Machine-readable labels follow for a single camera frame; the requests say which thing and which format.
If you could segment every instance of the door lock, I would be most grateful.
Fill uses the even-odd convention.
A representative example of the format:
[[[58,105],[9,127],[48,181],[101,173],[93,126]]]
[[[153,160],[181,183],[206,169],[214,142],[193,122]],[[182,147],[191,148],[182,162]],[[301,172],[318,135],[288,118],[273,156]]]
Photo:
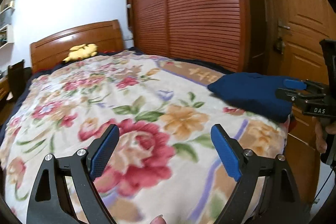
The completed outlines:
[[[281,37],[278,37],[278,39],[275,41],[275,43],[273,44],[273,49],[274,51],[276,51],[277,53],[283,54],[285,51],[285,43],[282,40]]]

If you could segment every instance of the wooden desk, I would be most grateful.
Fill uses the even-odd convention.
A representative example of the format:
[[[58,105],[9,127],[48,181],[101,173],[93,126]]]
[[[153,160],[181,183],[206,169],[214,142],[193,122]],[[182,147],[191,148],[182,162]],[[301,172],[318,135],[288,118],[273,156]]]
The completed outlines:
[[[9,84],[7,77],[0,79],[0,101],[5,98],[9,93]]]

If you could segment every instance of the wooden headboard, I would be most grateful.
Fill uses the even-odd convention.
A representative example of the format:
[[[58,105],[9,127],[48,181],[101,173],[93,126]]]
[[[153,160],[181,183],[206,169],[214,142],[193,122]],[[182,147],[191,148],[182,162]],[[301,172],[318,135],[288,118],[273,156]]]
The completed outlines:
[[[33,72],[54,67],[68,56],[71,47],[90,43],[96,44],[99,52],[123,50],[119,21],[104,21],[74,27],[32,43],[30,54]]]

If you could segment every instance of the human hand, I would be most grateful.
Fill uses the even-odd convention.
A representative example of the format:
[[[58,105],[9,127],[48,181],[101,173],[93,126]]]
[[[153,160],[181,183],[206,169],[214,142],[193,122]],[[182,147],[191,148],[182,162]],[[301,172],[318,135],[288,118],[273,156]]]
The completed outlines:
[[[159,215],[154,218],[150,224],[167,224],[166,221],[162,218],[163,215]]]
[[[313,122],[315,123],[315,134],[316,134],[316,148],[318,152],[325,153],[327,150],[327,143],[323,139],[323,129],[321,122],[318,118],[313,117]],[[329,124],[325,127],[325,130],[328,134],[336,134],[336,122],[333,122],[332,124]]]

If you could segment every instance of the floral bedspread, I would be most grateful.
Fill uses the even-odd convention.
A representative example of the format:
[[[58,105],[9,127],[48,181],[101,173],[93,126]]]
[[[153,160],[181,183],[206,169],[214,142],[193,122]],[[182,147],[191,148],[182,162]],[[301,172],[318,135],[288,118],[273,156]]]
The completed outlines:
[[[0,148],[5,200],[23,222],[44,156],[72,155],[108,125],[120,141],[95,187],[118,223],[213,223],[235,186],[210,139],[220,123],[244,148],[275,157],[288,124],[227,105],[206,85],[222,74],[198,65],[125,51],[96,56],[35,79]],[[258,202],[258,181],[248,214]],[[68,189],[85,220],[72,180]]]

